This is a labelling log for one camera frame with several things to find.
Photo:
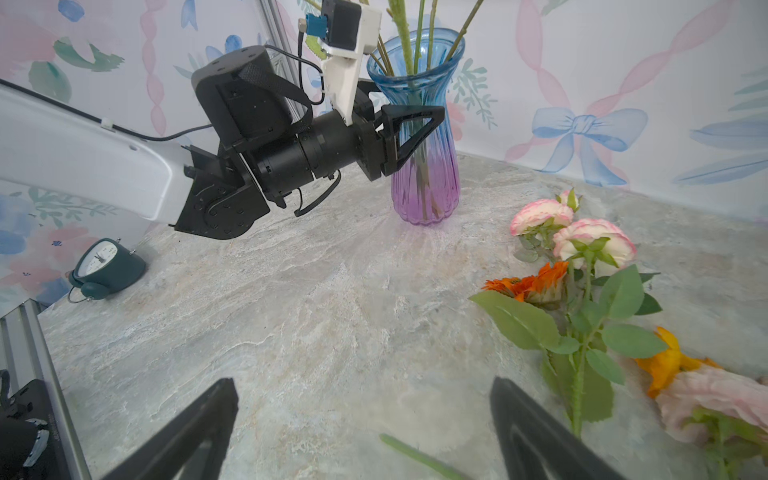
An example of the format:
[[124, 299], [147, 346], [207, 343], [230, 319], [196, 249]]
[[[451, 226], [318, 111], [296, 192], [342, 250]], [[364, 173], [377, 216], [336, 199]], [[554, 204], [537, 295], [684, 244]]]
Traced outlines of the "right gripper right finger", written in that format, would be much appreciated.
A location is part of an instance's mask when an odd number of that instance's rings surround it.
[[512, 380], [494, 379], [490, 407], [510, 479], [622, 477]]

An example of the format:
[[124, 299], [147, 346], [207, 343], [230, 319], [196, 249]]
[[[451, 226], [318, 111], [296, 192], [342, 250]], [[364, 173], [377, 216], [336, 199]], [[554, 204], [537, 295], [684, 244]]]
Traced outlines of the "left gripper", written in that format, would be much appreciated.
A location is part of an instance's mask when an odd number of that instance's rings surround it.
[[357, 163], [371, 181], [399, 171], [445, 120], [442, 106], [384, 105], [374, 111], [370, 94], [379, 92], [373, 81], [359, 80], [352, 110]]

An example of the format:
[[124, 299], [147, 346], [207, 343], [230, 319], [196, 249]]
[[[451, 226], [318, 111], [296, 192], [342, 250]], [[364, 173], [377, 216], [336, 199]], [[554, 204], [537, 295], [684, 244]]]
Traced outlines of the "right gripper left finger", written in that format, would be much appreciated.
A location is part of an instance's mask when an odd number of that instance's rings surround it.
[[229, 448], [239, 398], [221, 378], [109, 472], [108, 479], [217, 479]]

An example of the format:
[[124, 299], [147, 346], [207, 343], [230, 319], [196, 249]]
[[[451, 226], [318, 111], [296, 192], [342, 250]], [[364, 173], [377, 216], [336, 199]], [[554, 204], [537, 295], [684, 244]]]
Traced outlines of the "orange gerbera stem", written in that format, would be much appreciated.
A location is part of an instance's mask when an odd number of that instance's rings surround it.
[[[565, 262], [556, 262], [553, 266], [545, 264], [537, 275], [524, 278], [512, 277], [487, 280], [482, 290], [497, 292], [519, 302], [524, 302], [529, 294], [544, 293], [547, 288], [555, 288], [561, 285], [561, 280], [566, 275], [566, 270]], [[468, 479], [468, 476], [459, 470], [424, 454], [390, 435], [380, 434], [379, 439], [400, 454], [426, 466], [446, 479]]]

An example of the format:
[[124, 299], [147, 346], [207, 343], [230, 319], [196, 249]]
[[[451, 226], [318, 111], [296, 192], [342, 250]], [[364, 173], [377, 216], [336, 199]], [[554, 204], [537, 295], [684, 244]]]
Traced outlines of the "pink ranunculus spray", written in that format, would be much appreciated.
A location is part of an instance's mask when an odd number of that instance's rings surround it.
[[637, 248], [616, 225], [578, 218], [580, 199], [569, 190], [554, 199], [525, 205], [514, 215], [511, 234], [525, 252], [566, 263], [561, 285], [532, 293], [521, 302], [545, 315], [562, 317], [556, 340], [537, 342], [543, 371], [563, 400], [571, 430], [580, 435], [587, 422], [610, 417], [600, 401], [612, 401], [613, 388], [625, 381], [615, 355], [644, 359], [666, 350], [654, 333], [630, 324], [646, 301], [646, 277], [634, 261]]

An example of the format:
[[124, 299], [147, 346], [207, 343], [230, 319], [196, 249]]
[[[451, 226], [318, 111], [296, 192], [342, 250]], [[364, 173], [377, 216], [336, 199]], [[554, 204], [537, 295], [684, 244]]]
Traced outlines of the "yellow rose stem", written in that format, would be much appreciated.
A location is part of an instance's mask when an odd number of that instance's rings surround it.
[[400, 39], [403, 59], [405, 62], [405, 75], [411, 76], [414, 74], [413, 52], [410, 39], [410, 27], [407, 21], [406, 2], [404, 0], [389, 0], [388, 12], [391, 14], [391, 18], [397, 28], [398, 37]]

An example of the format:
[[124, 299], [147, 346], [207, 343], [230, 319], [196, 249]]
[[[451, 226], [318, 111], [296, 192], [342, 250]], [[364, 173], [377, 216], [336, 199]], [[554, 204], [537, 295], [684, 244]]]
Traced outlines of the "white rose bud stem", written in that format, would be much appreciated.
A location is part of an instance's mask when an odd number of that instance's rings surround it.
[[480, 10], [481, 6], [483, 5], [483, 3], [484, 3], [484, 0], [476, 0], [475, 1], [471, 11], [469, 12], [466, 20], [464, 21], [461, 29], [459, 30], [458, 35], [457, 35], [456, 39], [454, 40], [454, 42], [453, 42], [453, 44], [451, 46], [451, 49], [449, 50], [448, 54], [445, 57], [445, 61], [446, 62], [450, 61], [453, 58], [456, 50], [458, 49], [459, 44], [464, 39], [464, 37], [465, 37], [465, 35], [466, 35], [466, 33], [467, 33], [471, 23], [473, 22], [474, 18], [476, 17], [476, 15], [477, 15], [478, 11]]

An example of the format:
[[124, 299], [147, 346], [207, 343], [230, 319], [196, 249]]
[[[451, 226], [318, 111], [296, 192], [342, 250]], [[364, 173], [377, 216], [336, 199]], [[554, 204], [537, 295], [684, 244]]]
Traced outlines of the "pink rose stem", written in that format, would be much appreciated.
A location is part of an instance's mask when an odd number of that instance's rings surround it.
[[429, 21], [429, 29], [428, 29], [427, 62], [426, 62], [425, 71], [429, 71], [432, 69], [432, 50], [433, 50], [433, 42], [434, 42], [434, 30], [435, 30], [437, 6], [438, 6], [438, 0], [432, 0], [431, 10], [429, 15], [430, 21]]

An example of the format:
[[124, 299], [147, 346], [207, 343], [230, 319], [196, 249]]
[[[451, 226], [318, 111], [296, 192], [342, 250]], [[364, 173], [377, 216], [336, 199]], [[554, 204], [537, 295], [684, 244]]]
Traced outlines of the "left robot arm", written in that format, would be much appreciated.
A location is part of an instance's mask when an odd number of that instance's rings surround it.
[[216, 153], [145, 137], [3, 82], [1, 176], [227, 240], [315, 180], [338, 185], [350, 164], [370, 180], [396, 173], [444, 120], [441, 106], [375, 109], [368, 80], [352, 86], [349, 119], [315, 116], [304, 90], [275, 73], [274, 53], [246, 47], [193, 75]]

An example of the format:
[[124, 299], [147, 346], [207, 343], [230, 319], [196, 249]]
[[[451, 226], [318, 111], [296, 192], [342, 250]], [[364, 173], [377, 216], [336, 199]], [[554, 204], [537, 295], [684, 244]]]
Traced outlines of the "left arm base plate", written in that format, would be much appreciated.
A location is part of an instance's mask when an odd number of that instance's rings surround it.
[[45, 383], [32, 380], [10, 395], [1, 370], [1, 478], [71, 479]]

